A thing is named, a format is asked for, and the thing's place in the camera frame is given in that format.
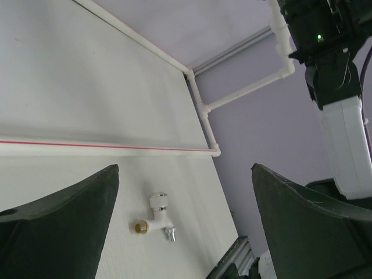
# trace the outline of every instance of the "red line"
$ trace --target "red line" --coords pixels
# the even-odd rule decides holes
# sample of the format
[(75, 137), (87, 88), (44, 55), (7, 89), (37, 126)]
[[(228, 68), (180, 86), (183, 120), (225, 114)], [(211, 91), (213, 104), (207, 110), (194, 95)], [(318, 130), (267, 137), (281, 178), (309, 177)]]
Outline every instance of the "red line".
[(93, 147), (93, 148), (119, 148), (119, 149), (140, 149), (140, 150), (163, 150), (163, 151), (197, 151), (214, 152), (212, 149), (177, 149), (177, 148), (149, 148), (135, 146), (114, 146), (114, 145), (88, 145), (88, 144), (56, 144), (53, 142), (30, 142), (30, 141), (0, 141), (0, 144), (25, 144), (25, 145), (47, 145), (47, 146), (72, 146), (72, 147)]

